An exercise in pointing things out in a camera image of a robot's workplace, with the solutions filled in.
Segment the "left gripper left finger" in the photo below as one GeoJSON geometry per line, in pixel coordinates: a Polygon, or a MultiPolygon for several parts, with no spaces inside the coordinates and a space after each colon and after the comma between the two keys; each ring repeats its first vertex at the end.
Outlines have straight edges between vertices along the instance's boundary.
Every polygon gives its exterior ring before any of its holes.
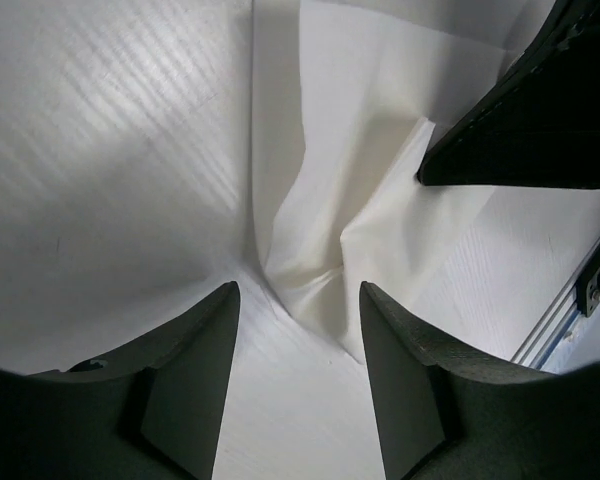
{"type": "Polygon", "coordinates": [[[67,371],[0,369],[0,479],[208,479],[237,338],[227,282],[67,371]]]}

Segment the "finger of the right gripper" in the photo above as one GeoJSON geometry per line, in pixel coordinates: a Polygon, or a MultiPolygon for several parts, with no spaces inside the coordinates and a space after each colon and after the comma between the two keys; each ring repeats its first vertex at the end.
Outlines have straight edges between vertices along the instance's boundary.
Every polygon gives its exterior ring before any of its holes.
{"type": "Polygon", "coordinates": [[[558,1],[523,55],[426,154],[426,186],[600,189],[600,1],[558,1]]]}

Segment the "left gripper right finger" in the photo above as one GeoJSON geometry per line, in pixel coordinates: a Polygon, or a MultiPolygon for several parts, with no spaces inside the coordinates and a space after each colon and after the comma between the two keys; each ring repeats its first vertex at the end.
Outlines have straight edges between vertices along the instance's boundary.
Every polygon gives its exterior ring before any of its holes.
{"type": "Polygon", "coordinates": [[[550,374],[478,350],[378,286],[359,291],[389,479],[600,479],[600,362],[550,374]]]}

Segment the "white paper napkin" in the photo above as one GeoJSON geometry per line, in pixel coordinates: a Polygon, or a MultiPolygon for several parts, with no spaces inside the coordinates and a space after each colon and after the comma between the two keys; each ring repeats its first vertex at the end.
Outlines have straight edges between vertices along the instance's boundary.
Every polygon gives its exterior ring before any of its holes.
{"type": "Polygon", "coordinates": [[[542,1],[257,1],[260,265],[305,328],[364,357],[358,291],[410,304],[492,195],[426,189],[426,150],[529,45],[542,1]]]}

